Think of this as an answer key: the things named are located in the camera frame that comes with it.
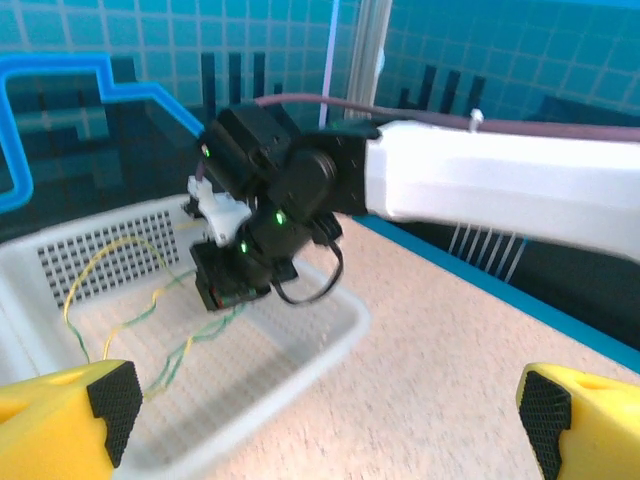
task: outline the white plastic basket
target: white plastic basket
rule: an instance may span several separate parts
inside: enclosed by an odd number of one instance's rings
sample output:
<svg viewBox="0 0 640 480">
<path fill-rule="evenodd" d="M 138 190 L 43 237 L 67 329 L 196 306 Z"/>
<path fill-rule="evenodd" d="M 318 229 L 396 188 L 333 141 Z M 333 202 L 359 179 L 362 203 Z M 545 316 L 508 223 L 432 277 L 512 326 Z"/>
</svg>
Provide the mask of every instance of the white plastic basket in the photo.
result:
<svg viewBox="0 0 640 480">
<path fill-rule="evenodd" d="M 0 247 L 0 384 L 80 365 L 75 337 L 64 326 L 62 302 L 74 278 L 105 244 L 135 235 L 149 241 L 176 274 L 194 268 L 190 245 L 202 228 L 189 222 L 186 197 L 134 205 L 59 225 Z M 92 360 L 101 358 L 111 327 L 149 305 L 170 281 L 143 246 L 104 259 L 82 284 L 71 321 Z M 305 296 L 326 282 L 308 264 L 288 286 Z M 142 386 L 167 355 L 212 320 L 193 278 L 158 300 L 145 323 L 120 333 L 110 358 L 132 360 Z M 116 478 L 197 478 L 342 360 L 368 331 L 370 315 L 337 287 L 309 307 L 290 307 L 276 295 L 250 304 L 211 343 L 197 344 L 166 393 L 145 402 Z"/>
</svg>

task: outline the blue neon light strip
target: blue neon light strip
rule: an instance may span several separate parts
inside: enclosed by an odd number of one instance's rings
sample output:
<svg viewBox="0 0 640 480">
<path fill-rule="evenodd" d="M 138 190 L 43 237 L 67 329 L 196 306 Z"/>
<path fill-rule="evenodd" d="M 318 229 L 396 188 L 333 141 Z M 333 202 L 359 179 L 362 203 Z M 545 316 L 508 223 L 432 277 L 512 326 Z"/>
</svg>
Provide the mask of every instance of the blue neon light strip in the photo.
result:
<svg viewBox="0 0 640 480">
<path fill-rule="evenodd" d="M 25 54 L 0 57 L 0 142 L 2 142 L 14 182 L 14 189 L 11 192 L 0 195 L 0 213 L 21 207 L 29 201 L 33 194 L 33 179 L 7 97 L 7 80 L 11 76 L 18 75 L 94 72 L 98 79 L 98 88 L 104 103 L 153 100 L 179 123 L 184 125 L 194 136 L 200 135 L 203 131 L 202 124 L 160 85 L 153 83 L 116 85 L 113 81 L 111 62 L 107 54 Z M 389 238 L 416 255 L 448 270 L 542 323 L 640 374 L 639 351 L 536 300 L 384 220 L 376 217 L 366 217 L 360 218 L 358 221 L 363 226 Z"/>
<path fill-rule="evenodd" d="M 164 88 L 155 83 L 115 84 L 108 54 L 22 54 L 0 57 L 0 144 L 9 167 L 13 189 L 0 194 L 0 214 L 29 202 L 33 177 L 22 147 L 18 126 L 7 95 L 7 81 L 25 75 L 95 73 L 103 103 L 153 100 L 169 112 L 194 136 L 202 124 Z"/>
</svg>

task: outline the white cable clip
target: white cable clip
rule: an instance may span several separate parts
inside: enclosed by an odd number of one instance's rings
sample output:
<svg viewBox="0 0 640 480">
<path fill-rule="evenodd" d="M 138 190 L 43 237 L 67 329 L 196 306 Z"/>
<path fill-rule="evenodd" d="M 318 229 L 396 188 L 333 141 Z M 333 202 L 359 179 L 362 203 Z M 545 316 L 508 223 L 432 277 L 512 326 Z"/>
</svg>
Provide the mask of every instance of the white cable clip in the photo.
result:
<svg viewBox="0 0 640 480">
<path fill-rule="evenodd" d="M 471 110 L 471 120 L 469 120 L 469 132 L 478 133 L 478 127 L 484 122 L 484 115 L 479 108 Z"/>
</svg>

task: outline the yellow wire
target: yellow wire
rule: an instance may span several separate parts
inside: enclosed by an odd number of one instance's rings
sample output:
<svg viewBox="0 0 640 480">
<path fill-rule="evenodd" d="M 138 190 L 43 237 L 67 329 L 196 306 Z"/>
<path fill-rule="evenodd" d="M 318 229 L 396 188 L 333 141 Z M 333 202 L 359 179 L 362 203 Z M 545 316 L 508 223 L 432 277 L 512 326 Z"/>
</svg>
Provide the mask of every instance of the yellow wire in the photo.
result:
<svg viewBox="0 0 640 480">
<path fill-rule="evenodd" d="M 165 293 L 167 293 L 167 291 L 169 290 L 168 287 L 161 287 L 156 289 L 153 294 L 151 295 L 151 304 L 149 305 L 149 307 L 147 308 L 146 312 L 151 313 L 151 311 L 153 309 L 155 309 L 156 304 L 158 303 L 158 298 L 160 298 L 162 295 L 164 295 Z M 129 328 L 129 326 L 131 326 L 131 323 L 133 321 L 129 321 L 129 322 L 125 322 L 122 323 L 116 327 L 114 327 L 111 330 L 111 333 L 109 334 L 109 337 L 107 338 L 107 341 L 104 344 L 104 348 L 102 350 L 102 359 L 106 360 L 109 357 L 109 349 L 111 348 L 111 343 L 113 342 L 113 340 L 115 339 L 116 335 L 118 333 L 120 333 L 123 330 L 126 330 L 127 328 Z"/>
<path fill-rule="evenodd" d="M 66 298 L 66 300 L 64 302 L 64 308 L 63 308 L 63 311 L 62 311 L 62 316 L 64 318 L 64 323 L 67 326 L 67 328 L 69 328 L 74 333 L 76 333 L 76 336 L 77 336 L 77 330 L 76 330 L 75 326 L 69 320 L 69 308 L 71 307 L 71 302 L 73 302 L 73 298 L 75 296 L 76 290 L 78 290 L 80 285 L 82 285 L 82 282 L 84 282 L 86 280 L 86 278 L 93 271 L 93 269 L 96 267 L 98 262 L 100 262 L 100 260 L 102 260 L 105 256 L 109 255 L 110 253 L 112 253 L 117 248 L 122 247 L 124 245 L 128 245 L 128 244 L 139 244 L 139 245 L 143 245 L 143 246 L 147 247 L 149 249 L 149 251 L 151 251 L 153 256 L 156 258 L 158 263 L 160 263 L 162 268 L 167 270 L 169 272 L 169 274 L 174 278 L 174 280 L 177 280 L 177 278 L 175 277 L 175 275 L 173 274 L 171 269 L 169 269 L 169 266 L 167 265 L 167 263 L 162 258 L 162 255 L 160 254 L 160 252 L 153 245 L 151 245 L 147 240 L 145 240 L 143 238 L 138 238 L 138 237 L 122 237 L 122 238 L 120 238 L 120 239 L 108 244 L 106 247 L 104 247 L 102 250 L 100 250 L 98 253 L 96 253 L 93 256 L 93 258 L 89 261 L 88 265 L 82 271 L 80 276 L 78 276 L 78 278 L 76 278 L 76 280 L 71 285 L 71 289 L 69 290 L 69 294 L 67 295 L 67 298 Z M 91 359 L 89 358 L 89 353 L 86 351 L 84 346 L 83 346 L 83 352 L 85 354 L 85 357 L 87 358 L 87 363 L 91 363 Z"/>
</svg>

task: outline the black cable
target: black cable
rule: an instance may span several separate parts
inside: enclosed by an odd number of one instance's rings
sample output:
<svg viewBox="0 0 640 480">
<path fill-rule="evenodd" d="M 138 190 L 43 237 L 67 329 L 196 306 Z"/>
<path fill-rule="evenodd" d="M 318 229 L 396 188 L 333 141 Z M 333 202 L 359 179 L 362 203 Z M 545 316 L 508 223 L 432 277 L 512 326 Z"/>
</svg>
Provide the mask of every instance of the black cable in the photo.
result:
<svg viewBox="0 0 640 480">
<path fill-rule="evenodd" d="M 342 273 L 344 272 L 344 257 L 342 256 L 342 250 L 340 250 L 340 247 L 337 243 L 331 242 L 329 244 L 329 248 L 338 259 L 338 266 L 333 272 L 331 279 L 322 288 L 322 290 L 320 290 L 315 295 L 304 300 L 294 300 L 285 293 L 280 282 L 273 282 L 273 288 L 285 303 L 288 303 L 289 305 L 308 305 L 310 303 L 317 302 L 318 300 L 322 300 L 322 298 L 324 298 L 329 292 L 331 292 L 331 290 L 338 284 L 338 281 L 340 280 L 340 277 L 342 277 Z"/>
</svg>

